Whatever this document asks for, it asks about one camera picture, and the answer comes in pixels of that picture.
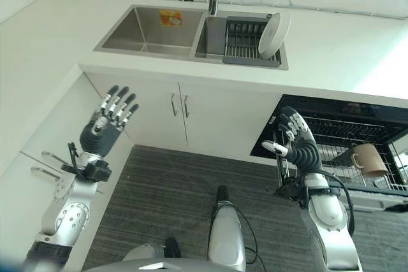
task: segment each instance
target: mug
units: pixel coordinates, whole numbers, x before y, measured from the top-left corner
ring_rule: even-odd
[[[364,143],[354,147],[353,151],[351,161],[360,169],[363,176],[375,177],[388,173],[388,169],[381,159],[381,156],[371,143]]]

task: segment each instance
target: gray carpet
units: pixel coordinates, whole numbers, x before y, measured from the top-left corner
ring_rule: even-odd
[[[229,187],[249,219],[269,272],[315,270],[298,205],[273,195],[275,168],[142,146],[129,156],[84,269],[121,261],[132,248],[169,236],[184,257],[205,258],[219,185]],[[365,271],[408,271],[407,233],[408,213],[357,212],[353,239]],[[253,247],[245,225],[244,240]],[[259,261],[247,271],[262,271]]]

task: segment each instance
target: dishwasher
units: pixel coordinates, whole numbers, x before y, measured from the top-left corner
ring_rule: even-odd
[[[251,155],[277,160],[279,186],[296,176],[296,167],[262,147],[263,140],[286,145],[278,128],[281,108],[291,106],[305,119],[312,131],[323,170],[340,178],[360,211],[408,211],[408,166],[401,155],[408,152],[408,109],[283,95],[266,123]],[[351,162],[354,146],[371,143],[377,149],[388,173],[365,178]],[[327,178],[331,187],[339,183]],[[346,206],[346,195],[339,198]]]

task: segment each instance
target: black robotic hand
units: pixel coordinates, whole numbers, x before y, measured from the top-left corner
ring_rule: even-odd
[[[264,140],[262,146],[294,164],[301,175],[321,171],[321,158],[313,134],[303,117],[290,106],[282,108],[279,116],[281,129],[292,148],[286,148],[270,140]]]
[[[131,94],[116,110],[117,105],[128,93],[129,87],[124,87],[114,97],[118,90],[119,87],[115,85],[108,91],[101,105],[92,114],[91,120],[84,127],[80,137],[82,150],[84,152],[105,157],[123,131],[130,116],[139,107],[138,104],[134,104],[126,111],[127,106],[129,106],[131,101],[136,97],[135,94]]]

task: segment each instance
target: dish drying rack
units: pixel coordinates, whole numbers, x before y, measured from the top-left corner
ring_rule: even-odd
[[[267,18],[228,17],[223,63],[277,68],[282,64],[279,50],[264,60],[258,52]]]
[[[303,118],[317,143],[323,170],[336,174],[348,189],[408,196],[408,168],[401,162],[399,164],[402,167],[397,167],[395,158],[398,159],[398,152],[392,142],[388,143],[390,137],[384,126],[305,116]],[[275,139],[282,143],[283,133],[278,132],[280,139],[278,137]],[[375,146],[387,167],[387,175],[364,178],[361,171],[352,164],[353,147],[364,143]],[[278,167],[282,168],[282,161],[286,160],[279,159]],[[280,170],[280,183],[282,178],[292,175],[288,163],[285,164],[285,169]],[[337,186],[333,179],[327,179],[330,185]]]

